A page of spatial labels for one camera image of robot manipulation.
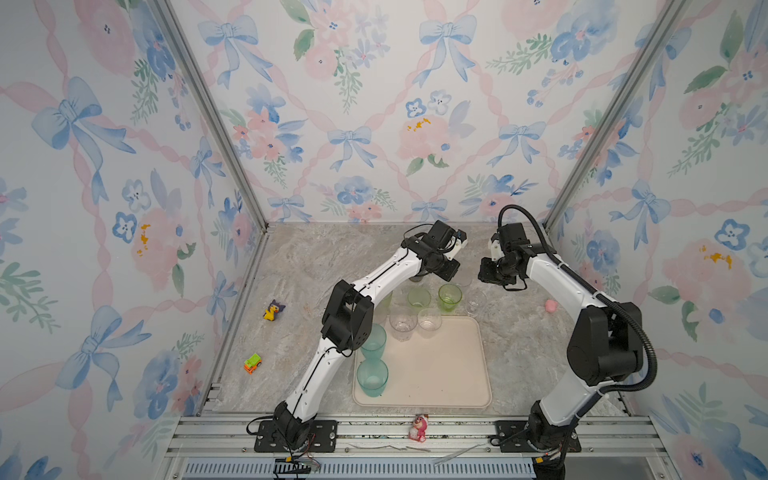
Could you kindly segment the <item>clear textured cup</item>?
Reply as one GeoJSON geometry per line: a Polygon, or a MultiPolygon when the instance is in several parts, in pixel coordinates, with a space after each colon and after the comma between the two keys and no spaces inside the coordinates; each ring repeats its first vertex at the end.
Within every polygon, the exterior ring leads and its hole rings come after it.
{"type": "Polygon", "coordinates": [[[442,312],[438,308],[422,309],[417,315],[418,332],[425,338],[435,337],[442,327],[442,312]]]}

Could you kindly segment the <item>clear smooth cup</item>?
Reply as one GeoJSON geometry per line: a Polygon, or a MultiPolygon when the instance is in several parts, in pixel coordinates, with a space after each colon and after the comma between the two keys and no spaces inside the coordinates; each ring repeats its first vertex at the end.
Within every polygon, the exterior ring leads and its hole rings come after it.
{"type": "Polygon", "coordinates": [[[388,322],[393,338],[399,342],[410,340],[418,325],[416,313],[410,307],[404,306],[392,307],[388,322]]]}

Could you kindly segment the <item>teal cup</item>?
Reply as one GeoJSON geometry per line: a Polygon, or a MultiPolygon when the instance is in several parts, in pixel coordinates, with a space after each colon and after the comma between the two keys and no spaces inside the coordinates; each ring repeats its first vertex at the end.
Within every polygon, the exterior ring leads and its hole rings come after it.
{"type": "Polygon", "coordinates": [[[388,366],[381,359],[365,359],[357,368],[356,379],[365,395],[379,397],[389,380],[388,366]]]}
{"type": "Polygon", "coordinates": [[[361,347],[364,358],[367,360],[380,360],[383,356],[386,342],[387,333],[385,328],[380,324],[374,323],[367,340],[361,347]]]}

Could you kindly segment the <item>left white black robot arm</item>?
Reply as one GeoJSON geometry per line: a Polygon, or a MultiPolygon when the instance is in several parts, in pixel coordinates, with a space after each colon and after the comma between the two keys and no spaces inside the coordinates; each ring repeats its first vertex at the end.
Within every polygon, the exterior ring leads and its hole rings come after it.
{"type": "Polygon", "coordinates": [[[308,440],[320,402],[343,361],[370,337],[376,304],[406,280],[434,274],[449,281],[460,268],[456,259],[467,234],[441,220],[401,241],[397,250],[368,275],[338,281],[321,318],[316,351],[305,373],[272,415],[278,437],[297,450],[308,440]]]}

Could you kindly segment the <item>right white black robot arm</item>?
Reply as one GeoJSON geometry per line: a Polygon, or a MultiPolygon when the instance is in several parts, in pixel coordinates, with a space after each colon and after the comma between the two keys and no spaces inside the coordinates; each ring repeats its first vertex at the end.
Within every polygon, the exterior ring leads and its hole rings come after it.
{"type": "Polygon", "coordinates": [[[566,348],[568,370],[531,407],[527,442],[548,452],[565,450],[579,420],[610,392],[639,391],[656,379],[658,360],[642,329],[642,313],[619,303],[581,277],[546,244],[534,244],[520,223],[501,225],[489,241],[478,278],[515,291],[531,280],[574,319],[566,348]]]}

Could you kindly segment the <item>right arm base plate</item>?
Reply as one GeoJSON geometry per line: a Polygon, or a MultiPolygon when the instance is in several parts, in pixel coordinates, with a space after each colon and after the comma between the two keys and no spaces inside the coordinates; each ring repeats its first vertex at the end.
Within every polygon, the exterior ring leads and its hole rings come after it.
{"type": "Polygon", "coordinates": [[[546,423],[531,425],[523,420],[499,420],[494,428],[490,443],[503,453],[554,454],[566,440],[565,427],[550,427],[546,423]]]}

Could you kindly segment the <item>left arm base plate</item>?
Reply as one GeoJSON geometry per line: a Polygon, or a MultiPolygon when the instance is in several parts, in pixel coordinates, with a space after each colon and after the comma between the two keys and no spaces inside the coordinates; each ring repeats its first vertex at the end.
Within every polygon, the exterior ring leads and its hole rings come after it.
{"type": "Polygon", "coordinates": [[[253,432],[256,453],[333,453],[337,445],[338,422],[314,420],[298,434],[282,434],[273,420],[260,420],[253,432]]]}

